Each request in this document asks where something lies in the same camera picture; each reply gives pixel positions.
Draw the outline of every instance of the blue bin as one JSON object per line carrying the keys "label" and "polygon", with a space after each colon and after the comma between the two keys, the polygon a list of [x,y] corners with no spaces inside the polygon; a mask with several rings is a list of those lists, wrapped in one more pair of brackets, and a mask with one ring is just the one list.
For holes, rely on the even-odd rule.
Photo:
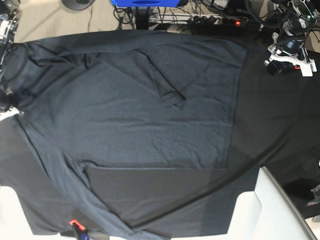
{"label": "blue bin", "polygon": [[124,7],[181,7],[185,4],[180,3],[181,0],[111,0],[113,5],[119,8]]}

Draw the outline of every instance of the white surface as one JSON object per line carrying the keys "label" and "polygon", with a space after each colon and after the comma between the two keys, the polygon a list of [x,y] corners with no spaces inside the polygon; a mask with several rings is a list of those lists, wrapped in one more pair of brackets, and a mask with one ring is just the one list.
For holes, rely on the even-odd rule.
{"label": "white surface", "polygon": [[[320,224],[312,223],[320,235]],[[0,187],[0,231],[4,240],[70,240],[33,235],[15,191]],[[316,240],[297,209],[266,168],[259,171],[254,192],[244,192],[234,208],[228,234],[175,240]]]}

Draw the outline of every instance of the red clip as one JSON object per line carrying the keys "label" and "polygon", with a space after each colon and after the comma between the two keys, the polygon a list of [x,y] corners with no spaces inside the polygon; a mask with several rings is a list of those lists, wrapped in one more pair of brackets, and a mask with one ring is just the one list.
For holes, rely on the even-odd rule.
{"label": "red clip", "polygon": [[72,219],[72,220],[69,222],[69,224],[70,224],[71,226],[73,226],[74,224],[76,224],[81,231],[86,230],[86,228],[85,228],[83,225],[81,225],[81,224],[80,224],[77,220],[75,220],[75,219]]}

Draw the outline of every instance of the blue container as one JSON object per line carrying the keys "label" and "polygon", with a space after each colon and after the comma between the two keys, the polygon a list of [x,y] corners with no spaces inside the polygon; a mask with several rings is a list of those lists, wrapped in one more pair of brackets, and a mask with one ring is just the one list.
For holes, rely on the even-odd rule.
{"label": "blue container", "polygon": [[113,5],[124,7],[176,7],[180,0],[111,0]]}

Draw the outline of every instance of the beige floor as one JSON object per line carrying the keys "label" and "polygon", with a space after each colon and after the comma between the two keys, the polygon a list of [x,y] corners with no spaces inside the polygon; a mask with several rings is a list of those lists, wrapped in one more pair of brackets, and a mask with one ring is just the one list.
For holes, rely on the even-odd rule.
{"label": "beige floor", "polygon": [[[268,0],[251,2],[256,12],[261,16],[266,14]],[[189,4],[185,9],[191,12],[191,7]],[[61,0],[21,0],[20,9],[22,18],[14,39],[16,43],[63,35],[112,31],[118,27],[110,0],[95,0],[91,7],[82,11],[66,8]],[[131,26],[124,25],[123,28],[130,29]],[[308,49],[320,52],[320,44],[313,33],[306,43]]]}

